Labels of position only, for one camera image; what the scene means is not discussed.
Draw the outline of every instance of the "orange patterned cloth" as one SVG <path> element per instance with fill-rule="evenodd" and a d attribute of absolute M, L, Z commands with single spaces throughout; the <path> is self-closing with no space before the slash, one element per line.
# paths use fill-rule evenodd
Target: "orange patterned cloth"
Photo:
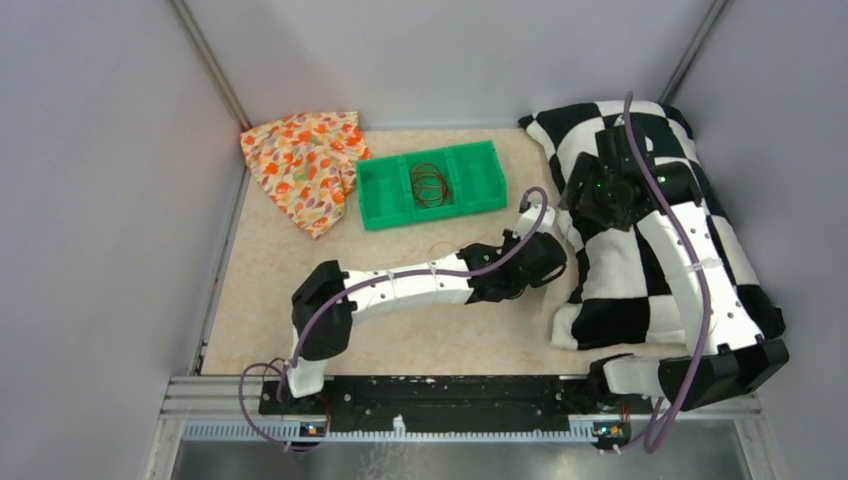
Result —
<path fill-rule="evenodd" d="M 253 178 L 298 227 L 318 238 L 345 211 L 354 162 L 371 155 L 357 112 L 301 113 L 241 134 Z"/>

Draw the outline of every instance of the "cloth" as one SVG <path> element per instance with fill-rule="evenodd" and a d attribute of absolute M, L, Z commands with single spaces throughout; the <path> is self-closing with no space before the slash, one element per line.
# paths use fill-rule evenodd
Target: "cloth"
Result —
<path fill-rule="evenodd" d="M 300 113 L 239 137 L 254 180 L 313 238 L 342 218 L 356 187 L 354 162 L 371 155 L 358 123 L 357 112 Z"/>
<path fill-rule="evenodd" d="M 518 121 L 545 150 L 562 194 L 577 156 L 597 155 L 595 133 L 621 125 L 624 102 L 581 103 Z M 784 331 L 783 317 L 742 251 L 727 215 L 695 156 L 692 129 L 679 110 L 634 102 L 634 123 L 647 139 L 650 165 L 683 162 L 704 194 L 707 228 L 742 306 L 767 339 Z M 603 229 L 577 212 L 560 211 L 557 224 L 577 256 L 578 285 L 554 315 L 551 344 L 570 350 L 619 343 L 683 343 L 680 312 L 654 252 L 638 228 Z"/>

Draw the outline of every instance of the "green tray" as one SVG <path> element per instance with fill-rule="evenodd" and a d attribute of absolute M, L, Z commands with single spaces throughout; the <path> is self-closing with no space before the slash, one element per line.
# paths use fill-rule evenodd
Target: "green tray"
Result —
<path fill-rule="evenodd" d="M 445 178 L 450 195 L 444 204 L 425 207 L 412 195 L 410 172 L 420 163 L 435 165 Z M 356 163 L 356 184 L 365 230 L 496 210 L 507 200 L 490 141 L 363 160 Z"/>

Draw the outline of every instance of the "white wall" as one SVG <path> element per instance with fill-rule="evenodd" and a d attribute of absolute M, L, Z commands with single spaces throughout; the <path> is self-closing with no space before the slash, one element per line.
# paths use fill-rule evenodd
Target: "white wall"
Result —
<path fill-rule="evenodd" d="M 359 109 L 368 128 L 515 126 L 657 98 L 703 0 L 189 0 L 255 123 Z"/>
<path fill-rule="evenodd" d="M 796 479 L 848 478 L 848 4 L 735 2 L 676 102 L 754 267 L 789 364 L 761 397 Z"/>
<path fill-rule="evenodd" d="M 237 133 L 165 1 L 0 2 L 0 478 L 140 477 Z"/>

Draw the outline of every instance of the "black and white checkered cloth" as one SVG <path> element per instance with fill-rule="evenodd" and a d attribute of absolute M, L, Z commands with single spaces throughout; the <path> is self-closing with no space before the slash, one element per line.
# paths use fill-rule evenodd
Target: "black and white checkered cloth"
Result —
<path fill-rule="evenodd" d="M 581 103 L 524 117 L 519 125 L 545 149 L 560 194 L 577 155 L 597 155 L 595 133 L 622 124 L 624 102 Z M 707 225 L 739 300 L 766 338 L 783 333 L 783 317 L 760 288 L 727 215 L 695 155 L 692 129 L 679 110 L 634 102 L 631 118 L 647 138 L 649 165 L 686 163 L 704 194 Z M 647 241 L 629 232 L 603 229 L 572 212 L 557 222 L 577 254 L 579 281 L 554 315 L 551 343 L 583 350 L 619 343 L 683 343 L 680 314 L 659 261 Z"/>

